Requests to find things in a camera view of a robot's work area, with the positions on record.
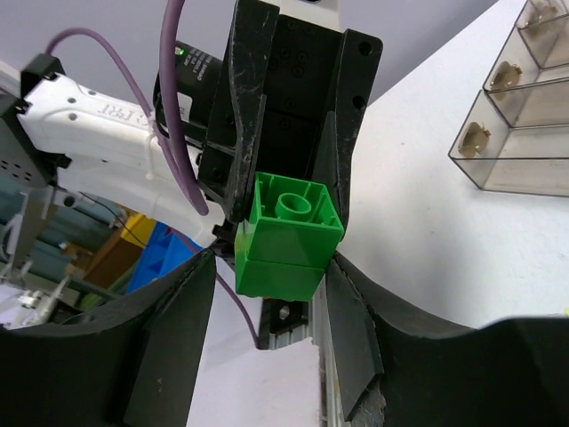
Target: white table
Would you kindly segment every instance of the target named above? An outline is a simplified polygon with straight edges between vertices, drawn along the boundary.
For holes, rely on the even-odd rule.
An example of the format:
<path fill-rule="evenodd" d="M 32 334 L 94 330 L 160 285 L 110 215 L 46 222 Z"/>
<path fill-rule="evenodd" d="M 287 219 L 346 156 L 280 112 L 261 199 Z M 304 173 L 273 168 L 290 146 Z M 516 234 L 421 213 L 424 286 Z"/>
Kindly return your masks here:
<path fill-rule="evenodd" d="M 480 191 L 447 156 L 524 2 L 500 0 L 369 107 L 353 157 L 341 252 L 468 326 L 569 307 L 569 199 Z"/>

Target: gray wall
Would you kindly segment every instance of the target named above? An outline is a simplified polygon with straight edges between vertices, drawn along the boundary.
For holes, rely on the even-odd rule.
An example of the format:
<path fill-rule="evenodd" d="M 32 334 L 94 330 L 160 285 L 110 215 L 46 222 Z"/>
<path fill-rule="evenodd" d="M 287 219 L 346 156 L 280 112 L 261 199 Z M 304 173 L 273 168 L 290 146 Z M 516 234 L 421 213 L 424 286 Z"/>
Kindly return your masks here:
<path fill-rule="evenodd" d="M 234 1 L 188 0 L 179 39 L 221 57 Z M 384 56 L 373 91 L 378 97 L 494 2 L 341 0 L 341 25 L 383 39 Z M 165 0 L 0 0 L 0 60 L 21 68 L 56 32 L 85 26 L 115 46 L 150 96 L 164 5 Z M 57 54 L 81 84 L 133 101 L 113 63 L 94 42 L 71 39 Z"/>

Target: purple cable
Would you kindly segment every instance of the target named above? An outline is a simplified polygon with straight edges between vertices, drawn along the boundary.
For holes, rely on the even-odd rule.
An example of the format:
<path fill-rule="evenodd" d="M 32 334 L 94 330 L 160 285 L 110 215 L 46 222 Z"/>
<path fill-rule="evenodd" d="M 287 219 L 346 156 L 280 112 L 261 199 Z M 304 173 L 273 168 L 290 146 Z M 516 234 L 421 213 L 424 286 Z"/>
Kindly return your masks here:
<path fill-rule="evenodd" d="M 200 248 L 194 242 L 192 242 L 186 235 L 174 229 L 172 229 L 172 231 L 184 243 L 184 245 L 188 247 L 188 249 L 192 252 L 192 254 L 195 254 L 200 251 Z M 255 326 L 252 323 L 251 316 L 249 316 L 247 309 L 245 308 L 239 297 L 236 295 L 236 293 L 233 292 L 233 289 L 229 287 L 228 282 L 225 281 L 225 279 L 221 276 L 221 274 L 216 272 L 215 277 L 217 278 L 217 281 L 220 282 L 221 287 L 225 290 L 225 292 L 228 293 L 229 297 L 236 304 L 239 311 L 241 311 L 241 314 L 243 314 L 245 322 L 247 322 L 247 327 L 249 328 L 249 333 L 251 334 L 252 340 L 255 344 L 255 348 L 259 349 L 260 347 L 259 336 L 255 331 Z"/>
<path fill-rule="evenodd" d="M 160 65 L 158 76 L 160 78 L 160 93 L 162 95 L 162 105 L 164 107 L 164 118 L 168 126 L 170 141 L 176 164 L 180 169 L 180 174 L 185 177 L 190 193 L 196 189 L 199 198 L 193 197 L 194 207 L 201 215 L 207 215 L 209 209 L 202 197 L 202 193 L 197 186 L 196 176 L 191 162 L 189 161 L 186 138 L 182 131 L 180 118 L 180 104 L 178 103 L 178 88 L 176 86 L 176 34 L 178 33 L 178 23 L 180 22 L 181 10 L 184 7 L 184 0 L 168 0 L 162 21 L 162 31 L 160 32 Z"/>
<path fill-rule="evenodd" d="M 126 67 L 126 64 L 124 64 L 124 61 L 122 60 L 122 58 L 120 57 L 118 52 L 113 48 L 113 46 L 107 41 L 107 39 L 105 39 L 105 37 L 103 37 L 98 32 L 93 31 L 92 29 L 81 28 L 81 27 L 68 28 L 64 31 L 61 31 L 58 35 L 56 35 L 50 41 L 50 43 L 45 48 L 45 53 L 51 55 L 59 43 L 61 43 L 63 40 L 65 40 L 68 37 L 77 36 L 77 35 L 88 36 L 88 37 L 92 38 L 93 40 L 98 42 L 107 51 L 109 56 L 115 62 L 118 69 L 123 74 L 124 79 L 126 80 L 126 83 L 131 87 L 132 92 L 134 93 L 134 97 L 136 98 L 136 100 L 140 104 L 142 111 L 144 112 L 144 114 L 147 117 L 150 117 L 152 110 L 150 109 L 150 106 L 148 105 L 146 98 L 144 98 L 144 94 L 142 93 L 142 90 L 140 89 L 140 87 L 136 83 L 136 80 L 134 80 L 134 77 L 132 76 L 131 71 L 128 69 L 128 67 Z M 184 193 L 184 196 L 186 196 L 189 203 L 192 206 L 194 206 L 194 208 L 200 214 L 203 214 L 198 209 L 198 207 L 202 203 L 203 204 L 205 203 L 204 198 L 203 198 L 199 188 L 196 185 L 195 190 L 191 189 L 189 187 L 189 185 L 187 185 L 187 183 L 182 179 L 182 175 L 180 174 L 180 171 L 179 171 L 178 166 L 176 164 L 175 158 L 172 155 L 172 151 L 170 150 L 170 145 L 168 144 L 168 141 L 157 130 L 156 123 L 154 123 L 153 127 L 154 127 L 155 134 L 158 138 L 158 144 L 160 145 L 160 148 L 164 152 L 164 157 L 166 159 L 166 163 L 168 164 L 168 166 L 170 167 L 170 170 L 172 171 L 172 175 L 174 177 L 174 180 L 180 186 L 182 192 Z"/>

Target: purple hose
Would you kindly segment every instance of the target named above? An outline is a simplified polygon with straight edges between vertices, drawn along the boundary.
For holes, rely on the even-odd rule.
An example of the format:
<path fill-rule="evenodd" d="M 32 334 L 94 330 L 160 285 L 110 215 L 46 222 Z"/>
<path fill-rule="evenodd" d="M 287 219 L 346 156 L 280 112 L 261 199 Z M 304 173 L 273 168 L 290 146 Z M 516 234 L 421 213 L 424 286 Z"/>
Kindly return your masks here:
<path fill-rule="evenodd" d="M 192 200 L 195 201 L 195 209 L 199 214 L 207 215 L 209 209 L 197 186 L 194 169 L 189 161 L 186 138 L 182 131 L 180 118 L 178 88 L 176 87 L 176 60 L 174 51 L 176 49 L 178 23 L 180 22 L 183 7 L 184 0 L 168 0 L 164 12 L 162 31 L 160 33 L 160 66 L 158 72 L 160 78 L 160 93 L 164 107 L 164 118 L 168 126 L 173 154 L 180 169 L 180 174 L 189 181 L 188 189 Z"/>
<path fill-rule="evenodd" d="M 186 235 L 174 229 L 172 229 L 172 231 L 184 243 L 184 245 L 188 247 L 188 249 L 192 252 L 192 254 L 195 254 L 200 251 L 200 248 L 194 242 L 192 242 Z M 249 316 L 247 309 L 245 308 L 239 297 L 236 295 L 236 293 L 233 291 L 233 289 L 229 287 L 228 282 L 225 281 L 225 279 L 221 276 L 221 274 L 216 272 L 215 277 L 217 278 L 217 281 L 220 282 L 221 287 L 225 290 L 225 292 L 228 293 L 229 297 L 236 304 L 239 311 L 241 311 L 241 314 L 243 314 L 245 322 L 247 322 L 247 327 L 249 328 L 249 334 L 251 334 L 255 347 L 259 349 L 260 346 L 259 336 L 257 336 L 257 332 L 255 331 L 255 326 L 252 323 L 251 316 Z"/>
<path fill-rule="evenodd" d="M 58 35 L 56 35 L 50 41 L 50 43 L 47 45 L 47 47 L 45 49 L 45 53 L 51 55 L 59 43 L 61 43 L 63 40 L 65 40 L 68 37 L 77 36 L 77 35 L 88 36 L 88 37 L 92 38 L 93 40 L 98 42 L 107 51 L 109 56 L 115 62 L 118 69 L 123 74 L 124 79 L 126 80 L 126 83 L 131 87 L 132 92 L 134 93 L 134 97 L 136 98 L 136 100 L 140 104 L 142 111 L 144 112 L 144 114 L 147 117 L 150 117 L 150 115 L 151 115 L 150 106 L 148 105 L 146 98 L 144 98 L 144 94 L 142 93 L 142 90 L 140 89 L 140 87 L 136 83 L 136 80 L 134 80 L 134 77 L 132 76 L 131 71 L 128 69 L 128 67 L 126 67 L 126 64 L 124 64 L 124 61 L 122 60 L 122 58 L 120 57 L 118 52 L 113 48 L 113 46 L 107 41 L 107 39 L 105 39 L 105 37 L 103 37 L 98 32 L 93 31 L 92 29 L 81 28 L 81 27 L 68 28 L 64 31 L 61 31 Z M 197 187 L 197 184 L 192 185 L 190 187 L 182 179 L 182 175 L 180 174 L 180 171 L 179 171 L 178 166 L 176 164 L 175 158 L 172 155 L 172 151 L 170 150 L 170 146 L 168 144 L 168 141 L 156 129 L 156 124 L 154 124 L 154 131 L 155 131 L 155 134 L 158 138 L 158 145 L 160 145 L 160 148 L 164 152 L 164 157 L 166 159 L 166 163 L 168 164 L 168 167 L 170 167 L 170 170 L 172 172 L 174 180 L 180 186 L 182 192 L 184 193 L 184 196 L 188 199 L 189 203 L 192 206 L 194 206 L 194 208 L 201 215 L 207 214 L 208 213 L 207 205 L 205 206 L 205 209 L 206 209 L 205 213 L 203 213 L 204 210 L 203 210 L 202 205 L 205 205 L 205 201 L 204 201 L 204 197 L 202 196 L 199 188 Z"/>

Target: thin purple wire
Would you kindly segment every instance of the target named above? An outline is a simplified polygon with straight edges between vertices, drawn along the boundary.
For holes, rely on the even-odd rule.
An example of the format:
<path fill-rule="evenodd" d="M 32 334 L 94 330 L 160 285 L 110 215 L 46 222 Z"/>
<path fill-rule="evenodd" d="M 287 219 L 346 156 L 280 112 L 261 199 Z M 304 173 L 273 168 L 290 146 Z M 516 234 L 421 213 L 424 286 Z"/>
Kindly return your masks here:
<path fill-rule="evenodd" d="M 170 141 L 172 141 L 173 154 L 176 163 L 180 168 L 180 173 L 189 181 L 191 189 L 194 186 L 200 195 L 196 202 L 195 209 L 201 215 L 207 215 L 209 210 L 202 193 L 197 187 L 197 179 L 194 169 L 189 161 L 186 138 L 182 131 L 180 118 L 180 104 L 178 103 L 178 88 L 176 86 L 176 60 L 174 51 L 176 49 L 176 35 L 180 22 L 181 10 L 184 7 L 184 0 L 169 0 L 164 11 L 162 21 L 162 31 L 160 32 L 160 62 L 158 76 L 160 79 L 160 93 L 162 105 L 164 107 L 164 118 L 168 126 Z"/>
<path fill-rule="evenodd" d="M 140 87 L 136 83 L 136 80 L 134 80 L 134 77 L 132 76 L 131 71 L 128 69 L 128 67 L 126 67 L 126 64 L 124 64 L 124 61 L 122 60 L 122 58 L 120 57 L 118 52 L 107 41 L 107 39 L 105 39 L 105 37 L 103 37 L 101 34 L 97 33 L 96 31 L 93 31 L 92 29 L 89 29 L 89 28 L 81 28 L 81 27 L 68 28 L 64 31 L 61 31 L 58 35 L 56 35 L 50 41 L 50 43 L 45 48 L 45 53 L 51 55 L 53 53 L 53 51 L 55 50 L 55 48 L 63 40 L 65 40 L 68 37 L 78 36 L 78 35 L 88 36 L 88 37 L 92 38 L 93 40 L 98 42 L 107 51 L 109 56 L 112 58 L 112 60 L 115 62 L 115 64 L 118 66 L 119 70 L 123 74 L 124 79 L 126 80 L 126 83 L 131 87 L 132 92 L 134 93 L 134 97 L 136 98 L 136 100 L 140 104 L 142 111 L 144 112 L 144 114 L 147 117 L 150 117 L 152 110 L 150 109 L 150 106 L 149 106 L 148 102 L 146 101 L 146 98 L 144 97 L 142 90 L 140 89 Z M 170 150 L 170 145 L 168 144 L 168 141 L 158 131 L 158 129 L 156 127 L 156 123 L 153 124 L 153 127 L 154 127 L 155 134 L 158 138 L 158 144 L 160 145 L 160 148 L 164 152 L 164 157 L 166 158 L 166 163 L 168 164 L 168 166 L 170 167 L 170 170 L 172 171 L 172 175 L 174 177 L 174 180 L 180 186 L 182 192 L 184 193 L 184 196 L 186 196 L 189 203 L 192 206 L 194 206 L 194 208 L 200 214 L 203 214 L 202 213 L 203 209 L 201 209 L 202 212 L 200 212 L 200 210 L 198 210 L 198 207 L 201 206 L 202 203 L 205 203 L 204 197 L 202 196 L 199 188 L 197 187 L 197 185 L 190 187 L 183 180 L 182 175 L 180 173 L 180 170 L 178 169 L 178 165 L 176 164 L 174 156 L 172 155 L 172 151 Z"/>
<path fill-rule="evenodd" d="M 192 242 L 186 235 L 180 233 L 177 230 L 174 229 L 172 230 L 174 234 L 184 243 L 184 245 L 188 247 L 188 249 L 192 252 L 192 254 L 195 254 L 200 251 L 200 248 L 194 242 Z M 245 322 L 247 322 L 247 327 L 249 328 L 249 333 L 251 334 L 255 347 L 259 349 L 260 348 L 259 336 L 255 331 L 255 326 L 252 323 L 251 316 L 249 316 L 247 309 L 245 308 L 239 297 L 236 295 L 236 293 L 233 292 L 233 289 L 231 289 L 231 287 L 228 285 L 228 282 L 226 282 L 225 279 L 221 276 L 221 274 L 216 272 L 215 277 L 217 278 L 217 281 L 220 282 L 221 287 L 225 290 L 225 292 L 228 293 L 229 297 L 236 304 L 239 311 L 241 311 L 241 314 L 243 314 L 243 317 L 245 319 Z"/>

